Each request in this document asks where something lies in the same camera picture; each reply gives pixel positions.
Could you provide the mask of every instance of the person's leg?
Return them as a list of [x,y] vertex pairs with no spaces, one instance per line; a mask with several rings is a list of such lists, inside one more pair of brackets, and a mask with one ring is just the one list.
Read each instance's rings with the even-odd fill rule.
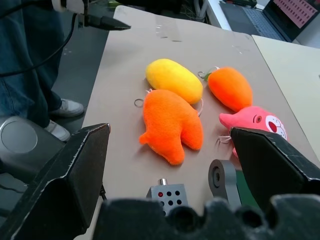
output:
[[[0,0],[0,13],[21,2]],[[22,10],[0,19],[0,73],[25,69],[34,64],[28,44]],[[35,70],[0,77],[0,98],[1,116],[27,118],[43,128],[49,125],[48,105]]]
[[[60,13],[37,6],[26,7],[22,12],[28,52],[32,62],[37,64],[64,43]],[[49,112],[62,105],[61,98],[51,90],[58,76],[61,54],[62,50],[35,70]]]

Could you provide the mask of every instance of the white sneaker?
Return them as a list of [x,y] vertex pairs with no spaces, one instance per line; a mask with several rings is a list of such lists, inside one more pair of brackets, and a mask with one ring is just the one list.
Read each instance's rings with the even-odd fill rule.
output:
[[78,102],[68,99],[61,99],[61,107],[57,110],[49,112],[49,114],[60,117],[71,118],[82,114],[85,110],[84,106]]
[[50,120],[49,125],[44,129],[63,142],[70,138],[69,131],[52,120]]

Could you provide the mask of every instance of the cardboard surface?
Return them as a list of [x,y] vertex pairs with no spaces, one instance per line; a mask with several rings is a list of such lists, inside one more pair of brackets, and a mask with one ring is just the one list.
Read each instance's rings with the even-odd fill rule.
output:
[[320,160],[320,49],[253,38]]
[[[218,142],[219,135],[228,134],[219,122],[219,114],[231,111],[211,94],[206,82],[200,116],[204,143],[200,151],[184,146],[184,163],[172,167],[148,145],[139,144],[145,124],[143,109],[135,107],[134,101],[143,99],[150,88],[145,80],[146,66],[160,58],[172,59],[195,75],[214,66],[236,68],[250,82],[254,104],[275,113],[292,145],[320,164],[251,36],[175,19],[176,27],[170,31],[178,29],[181,41],[177,42],[157,36],[152,13],[118,6],[114,18],[132,28],[109,33],[83,123],[83,127],[111,124],[103,177],[108,199],[145,198],[150,186],[166,178],[168,184],[184,184],[189,205],[202,214],[204,204],[213,199],[208,184],[210,163],[214,159],[235,160],[232,144]],[[96,217],[86,235],[77,240],[90,237]]]

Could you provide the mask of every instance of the orange plush toy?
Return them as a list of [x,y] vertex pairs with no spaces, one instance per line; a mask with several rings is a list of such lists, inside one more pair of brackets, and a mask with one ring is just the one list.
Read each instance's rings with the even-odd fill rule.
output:
[[169,90],[158,89],[147,94],[143,103],[146,132],[139,138],[170,164],[183,163],[182,143],[199,150],[204,133],[198,112],[182,97]]
[[253,103],[252,89],[246,78],[232,67],[223,67],[208,77],[211,92],[235,112]]

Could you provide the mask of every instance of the stuffed animal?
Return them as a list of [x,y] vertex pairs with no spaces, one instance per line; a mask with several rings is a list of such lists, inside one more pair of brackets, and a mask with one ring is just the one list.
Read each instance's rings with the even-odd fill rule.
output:
[[208,77],[211,92],[235,112],[253,103],[252,89],[246,78],[232,67],[223,67]]
[[198,113],[182,97],[169,90],[153,90],[143,103],[146,132],[139,138],[170,164],[184,161],[182,143],[199,150],[204,133]]
[[[220,113],[219,120],[229,130],[231,127],[260,129],[279,134],[285,140],[288,140],[285,127],[279,118],[259,106],[245,107],[235,114]],[[238,157],[236,149],[233,149],[233,153]]]
[[145,70],[147,81],[154,89],[166,89],[178,94],[189,104],[197,103],[203,92],[200,80],[188,69],[170,59],[158,59]]

